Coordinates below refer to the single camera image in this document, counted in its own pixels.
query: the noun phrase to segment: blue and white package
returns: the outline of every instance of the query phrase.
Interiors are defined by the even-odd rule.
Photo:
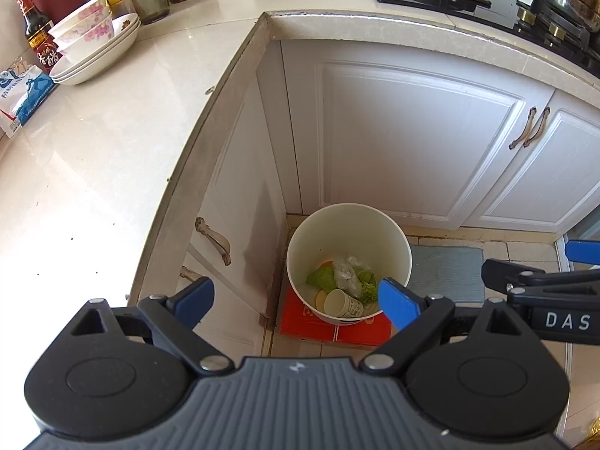
[[[48,97],[56,84],[22,58],[0,72],[0,128],[12,137]]]

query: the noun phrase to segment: red cardboard box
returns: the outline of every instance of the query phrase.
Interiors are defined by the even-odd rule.
[[[293,288],[288,285],[280,332],[283,335],[297,336],[306,340],[337,341],[377,347],[389,340],[392,323],[384,314],[349,326],[335,326],[326,323],[317,318],[314,312],[300,301]]]

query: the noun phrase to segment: metal screw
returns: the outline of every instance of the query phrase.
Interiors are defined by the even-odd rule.
[[[385,370],[394,365],[394,359],[385,353],[373,353],[365,358],[365,365],[372,370]]]
[[[200,367],[211,372],[229,367],[230,360],[224,355],[209,355],[200,361]]]

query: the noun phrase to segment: stack of plates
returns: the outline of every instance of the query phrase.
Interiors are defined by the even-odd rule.
[[[136,13],[115,18],[115,36],[111,40],[75,64],[69,62],[66,57],[61,57],[50,71],[50,78],[57,84],[71,86],[100,74],[118,61],[133,45],[141,25],[142,22]]]

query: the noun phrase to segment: drawer handle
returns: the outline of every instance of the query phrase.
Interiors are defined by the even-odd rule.
[[[511,144],[508,146],[509,149],[514,149],[519,142],[525,140],[527,138],[527,136],[529,135],[529,129],[531,128],[531,125],[533,123],[533,118],[535,117],[535,114],[538,112],[538,109],[535,106],[532,106],[531,109],[529,110],[529,116],[527,117],[527,123],[525,124],[525,128],[523,129],[523,133],[521,135],[519,135],[519,138],[517,138],[516,140],[513,140],[511,142]]]
[[[181,277],[183,279],[187,279],[190,282],[196,282],[202,276],[200,274],[198,274],[197,272],[194,272],[193,270],[190,270],[189,268],[185,267],[185,265],[184,265],[183,267],[181,267],[181,272],[179,272],[179,277]]]
[[[541,137],[542,133],[544,133],[544,129],[546,128],[546,121],[548,120],[548,115],[550,115],[550,107],[546,106],[546,108],[544,109],[544,112],[542,113],[542,121],[539,124],[539,128],[538,131],[535,132],[535,135],[531,138],[528,138],[525,143],[523,144],[523,147],[529,147],[531,145],[531,142],[533,142],[534,140],[537,140],[539,137]]]
[[[229,241],[220,233],[212,230],[201,216],[196,218],[196,231],[202,233],[212,241],[217,247],[217,250],[220,251],[219,253],[221,254],[221,257],[223,257],[223,262],[225,262],[226,266],[231,264],[231,245]]]

